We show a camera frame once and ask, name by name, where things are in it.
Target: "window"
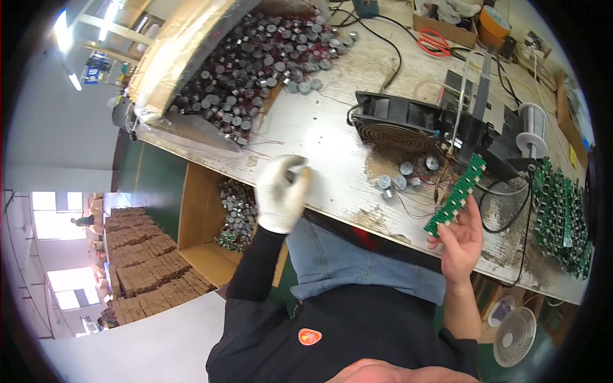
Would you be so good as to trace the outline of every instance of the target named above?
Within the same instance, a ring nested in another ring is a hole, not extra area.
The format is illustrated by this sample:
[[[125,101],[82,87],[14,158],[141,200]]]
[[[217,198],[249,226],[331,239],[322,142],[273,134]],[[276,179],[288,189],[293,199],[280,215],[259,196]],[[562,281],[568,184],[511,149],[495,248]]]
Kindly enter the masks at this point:
[[[36,237],[40,240],[79,240],[85,238],[85,227],[70,219],[83,215],[83,194],[80,192],[33,192],[32,209]]]
[[[59,308],[70,310],[100,303],[96,280],[91,267],[48,271],[51,288],[58,299]]]

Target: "worn table surface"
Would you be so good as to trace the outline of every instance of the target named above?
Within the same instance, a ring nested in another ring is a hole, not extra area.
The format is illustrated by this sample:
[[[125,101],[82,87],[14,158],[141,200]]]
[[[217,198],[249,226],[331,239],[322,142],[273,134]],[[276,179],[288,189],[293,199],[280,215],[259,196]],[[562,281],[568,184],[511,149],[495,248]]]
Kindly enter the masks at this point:
[[[411,26],[411,5],[404,2],[380,1],[381,14],[394,17],[404,25]],[[332,23],[340,20],[334,16]],[[422,51],[413,39],[398,26],[382,20],[366,20],[365,23],[382,36],[396,44],[402,53],[402,68],[396,80],[385,93],[425,102],[436,103],[440,86],[427,83],[416,89],[424,80],[443,81],[448,69],[462,73],[463,62],[455,58],[435,58]],[[141,132],[139,138],[164,148],[181,157],[213,169],[219,173],[254,185],[261,170],[271,157],[281,154],[299,154],[308,158],[314,170],[313,182],[307,198],[308,208],[326,214],[339,221],[359,227],[405,246],[439,256],[427,249],[427,234],[423,227],[428,217],[415,219],[433,212],[432,191],[428,188],[418,194],[403,195],[385,202],[381,192],[374,186],[382,174],[398,175],[399,161],[409,159],[402,154],[380,153],[364,145],[356,130],[345,122],[349,107],[356,104],[356,91],[380,92],[382,84],[398,66],[398,56],[384,41],[370,34],[361,25],[345,28],[357,31],[360,40],[348,55],[335,61],[336,67],[319,72],[325,87],[319,93],[307,96],[282,91],[275,99],[269,112],[262,117],[262,124],[254,128],[251,151],[231,156],[219,155],[207,150],[195,150],[181,145],[180,140],[166,140],[154,134]],[[473,62],[481,66],[482,57],[475,56]],[[539,103],[534,78],[515,64],[505,64],[513,80],[515,92],[523,102]],[[471,67],[469,80],[478,82],[480,70]],[[545,109],[555,113],[554,95],[541,87]],[[500,86],[498,77],[492,76],[490,92],[506,105],[515,109],[511,97]],[[555,116],[550,115],[555,125]],[[280,143],[269,143],[274,140]],[[584,171],[573,169],[568,160],[568,141],[557,125],[548,125],[546,142],[552,162],[562,168],[571,178],[583,182]],[[493,198],[488,204],[484,218],[490,227],[497,227],[498,220],[516,211],[525,194],[513,200]],[[521,242],[526,224],[526,212],[505,232],[497,235],[485,233],[485,245],[476,270],[506,283],[517,278],[521,260]],[[527,255],[522,277],[518,285],[551,297],[580,303],[586,281],[579,281],[566,274],[550,259],[542,257],[528,242]]]

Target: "gloved hand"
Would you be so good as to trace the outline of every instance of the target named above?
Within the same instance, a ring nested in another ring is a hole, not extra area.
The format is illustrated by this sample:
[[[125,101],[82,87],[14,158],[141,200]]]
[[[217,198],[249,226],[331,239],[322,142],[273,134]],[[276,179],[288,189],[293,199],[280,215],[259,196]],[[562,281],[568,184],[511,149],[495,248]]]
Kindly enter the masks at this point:
[[[263,228],[289,234],[305,209],[305,198],[311,180],[311,168],[302,166],[297,173],[289,168],[302,165],[306,158],[288,154],[276,158],[256,184],[257,223]]]
[[[481,250],[483,249],[483,226],[479,206],[472,195],[466,199],[466,207],[460,209],[458,222],[449,226],[438,225],[439,238],[428,237],[429,248],[444,244],[441,253],[441,271],[447,282],[455,284],[470,280]]]

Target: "white work glove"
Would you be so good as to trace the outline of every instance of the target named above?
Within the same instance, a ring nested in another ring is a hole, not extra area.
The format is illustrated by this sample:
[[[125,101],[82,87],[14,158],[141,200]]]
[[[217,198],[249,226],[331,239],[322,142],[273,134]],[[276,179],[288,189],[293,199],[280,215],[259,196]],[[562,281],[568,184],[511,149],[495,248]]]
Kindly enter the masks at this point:
[[[306,160],[293,154],[278,157],[257,181],[257,223],[266,230],[289,234],[301,217],[311,180],[311,168],[300,166]],[[294,173],[289,170],[292,166],[300,167]]]

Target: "red scissors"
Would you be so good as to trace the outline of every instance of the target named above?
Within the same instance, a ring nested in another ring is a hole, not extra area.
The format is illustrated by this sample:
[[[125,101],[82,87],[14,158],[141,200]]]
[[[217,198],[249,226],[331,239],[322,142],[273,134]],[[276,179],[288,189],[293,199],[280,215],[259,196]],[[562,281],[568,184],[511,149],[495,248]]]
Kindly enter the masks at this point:
[[[432,29],[422,28],[419,30],[419,34],[422,37],[417,39],[417,44],[421,47],[421,49],[425,50],[430,55],[436,57],[446,57],[451,54],[449,43],[447,43],[447,40],[445,40],[444,37],[437,32],[433,31]]]

